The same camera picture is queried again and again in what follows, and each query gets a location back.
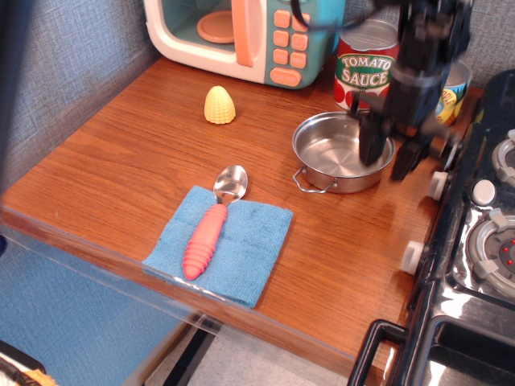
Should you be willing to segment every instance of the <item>blue floor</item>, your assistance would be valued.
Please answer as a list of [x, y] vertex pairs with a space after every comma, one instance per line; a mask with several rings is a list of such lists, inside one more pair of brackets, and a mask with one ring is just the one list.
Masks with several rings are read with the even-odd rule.
[[[0, 340], [41, 362], [60, 386], [122, 384], [179, 322], [92, 280], [98, 268], [24, 240], [28, 248], [8, 242], [0, 257]], [[166, 301], [112, 274], [104, 279]]]

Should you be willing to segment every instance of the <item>metal can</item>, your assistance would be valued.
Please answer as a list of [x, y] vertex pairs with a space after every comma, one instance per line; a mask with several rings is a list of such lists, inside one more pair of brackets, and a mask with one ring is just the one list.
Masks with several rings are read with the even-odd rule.
[[456, 122], [459, 111], [467, 96], [468, 85], [472, 79], [472, 70], [462, 60], [451, 65], [449, 76], [443, 87], [442, 96], [436, 106], [436, 120], [442, 125], [450, 126]]
[[398, 52], [397, 28], [382, 20], [367, 20], [340, 34], [334, 84], [336, 103], [350, 109], [352, 91], [385, 96], [391, 80], [389, 70]]

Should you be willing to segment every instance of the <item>wooden table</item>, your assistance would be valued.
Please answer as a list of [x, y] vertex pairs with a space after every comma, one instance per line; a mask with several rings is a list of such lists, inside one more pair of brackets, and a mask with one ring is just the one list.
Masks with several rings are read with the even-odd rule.
[[[391, 165], [351, 195], [301, 192], [292, 175], [297, 126], [337, 110], [334, 62], [310, 87], [252, 84], [160, 59], [2, 197], [3, 223], [348, 375], [369, 324], [406, 324], [413, 278], [400, 270], [409, 240], [424, 242], [438, 204], [426, 197], [427, 159], [401, 183]], [[204, 120], [214, 85], [231, 95], [228, 125]], [[470, 121], [469, 93], [458, 130]], [[145, 274], [140, 264], [192, 186], [222, 169], [249, 174], [245, 199], [293, 211], [270, 279], [253, 310]], [[376, 361], [385, 368], [388, 352]]]

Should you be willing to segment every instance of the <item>stainless steel pot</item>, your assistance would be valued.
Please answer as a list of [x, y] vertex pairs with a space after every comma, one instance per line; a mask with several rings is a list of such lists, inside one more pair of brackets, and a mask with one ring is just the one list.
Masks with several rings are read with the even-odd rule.
[[[395, 142], [388, 138], [382, 156], [365, 166], [359, 155], [359, 121], [345, 111], [321, 113], [305, 120], [293, 134], [293, 149], [300, 169], [293, 179], [306, 193], [353, 193], [371, 187], [381, 179], [392, 161]], [[302, 187], [298, 176], [319, 190]]]

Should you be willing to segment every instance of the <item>pink spoon handle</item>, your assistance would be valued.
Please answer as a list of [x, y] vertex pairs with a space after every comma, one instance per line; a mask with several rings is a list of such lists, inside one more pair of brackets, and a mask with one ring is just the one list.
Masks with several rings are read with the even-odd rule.
[[184, 276], [188, 280], [197, 278], [208, 266], [226, 218], [227, 207], [217, 203], [206, 211], [196, 227], [183, 258]]

